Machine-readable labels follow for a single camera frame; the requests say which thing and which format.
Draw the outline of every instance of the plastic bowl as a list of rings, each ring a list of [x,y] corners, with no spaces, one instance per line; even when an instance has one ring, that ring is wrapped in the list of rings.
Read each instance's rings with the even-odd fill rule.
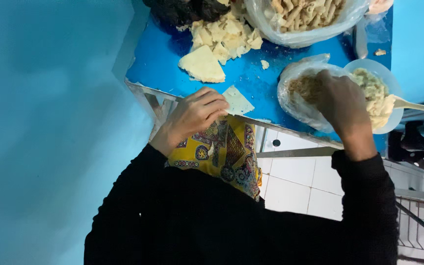
[[[382,78],[382,81],[389,87],[389,93],[403,98],[403,92],[397,79],[392,72],[382,64],[370,59],[358,59],[348,63],[344,69],[348,72],[353,72],[354,69],[365,68],[373,75]],[[403,109],[398,108],[392,111],[389,121],[381,128],[372,131],[374,134],[384,134],[392,131],[402,120]]]

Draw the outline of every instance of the person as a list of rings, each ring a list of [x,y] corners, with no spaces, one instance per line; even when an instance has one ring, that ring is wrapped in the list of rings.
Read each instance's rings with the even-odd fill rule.
[[[332,156],[342,179],[343,220],[276,212],[220,178],[165,166],[185,138],[227,115],[211,88],[187,96],[120,174],[93,218],[84,263],[396,264],[394,185],[377,153],[361,89],[321,71],[317,108],[344,150]]]

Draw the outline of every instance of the white tiled floor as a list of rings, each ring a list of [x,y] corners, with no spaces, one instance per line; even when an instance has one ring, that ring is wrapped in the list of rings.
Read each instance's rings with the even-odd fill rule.
[[[281,145],[273,147],[272,141],[279,139]],[[264,151],[279,151],[300,148],[323,147],[298,137],[268,130]],[[342,220],[341,178],[331,168],[331,158],[318,159],[258,159],[262,168],[263,179],[261,197],[266,200],[266,208],[275,211],[288,211],[309,214],[323,218]],[[424,191],[424,172],[407,168],[384,160],[384,167],[389,172],[395,188],[413,188]],[[424,220],[424,206],[402,201],[402,205]],[[408,222],[408,216],[400,218],[400,238],[416,242],[416,236],[424,244],[424,228]],[[399,253],[407,256],[424,258],[424,250],[399,247]]]
[[[341,221],[343,219],[342,196],[312,188],[307,214]]]
[[[273,147],[272,141],[279,139],[281,145]],[[314,142],[268,130],[264,151],[290,150],[322,147]],[[266,208],[276,211],[321,216],[333,220],[342,219],[341,178],[331,168],[331,158],[318,159],[258,159],[263,180],[261,197]],[[407,169],[385,161],[396,188],[424,191],[424,173]]]
[[[279,212],[307,213],[310,187],[269,176],[266,208]]]

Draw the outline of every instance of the blue tabletop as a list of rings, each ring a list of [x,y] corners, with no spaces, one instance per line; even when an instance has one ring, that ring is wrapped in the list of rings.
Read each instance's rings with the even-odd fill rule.
[[[392,8],[384,18],[385,27],[392,39]],[[291,62],[320,53],[330,53],[329,63],[344,67],[355,60],[351,39],[340,34],[329,40],[321,41],[309,47],[290,49],[264,40],[260,50],[251,50],[241,58],[227,61],[223,66],[226,78],[222,83],[202,83],[190,81],[190,76],[178,67],[181,57],[189,52],[192,46],[190,31],[178,32],[176,28],[164,27],[153,18],[149,18],[145,30],[135,50],[135,62],[127,71],[129,81],[185,97],[203,86],[224,92],[231,85],[251,102],[255,109],[245,116],[255,119],[267,119],[271,123],[299,132],[310,133],[318,137],[328,137],[340,141],[336,133],[322,133],[287,115],[280,107],[277,99],[278,77],[281,71]],[[391,68],[392,42],[369,43],[369,59],[375,60]],[[387,54],[375,56],[377,49],[386,50]],[[269,62],[269,68],[262,69],[261,60]],[[377,149],[385,150],[386,135],[374,135]]]

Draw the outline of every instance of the food in bowl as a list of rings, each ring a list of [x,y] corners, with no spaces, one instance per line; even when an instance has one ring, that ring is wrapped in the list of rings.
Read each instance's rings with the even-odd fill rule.
[[[366,110],[371,118],[372,129],[382,128],[392,114],[395,98],[389,94],[388,86],[364,68],[353,71],[356,83],[366,95]]]
[[[381,78],[376,77],[367,69],[357,68],[352,75],[366,97],[366,110],[371,119],[372,129],[382,128],[392,113],[395,102],[394,95],[389,94],[389,88]],[[321,86],[321,81],[315,75],[303,75],[292,79],[287,84],[289,99],[294,100],[294,93],[298,93],[307,103],[315,105]]]
[[[346,0],[271,0],[264,10],[269,24],[281,33],[301,32],[331,25]]]

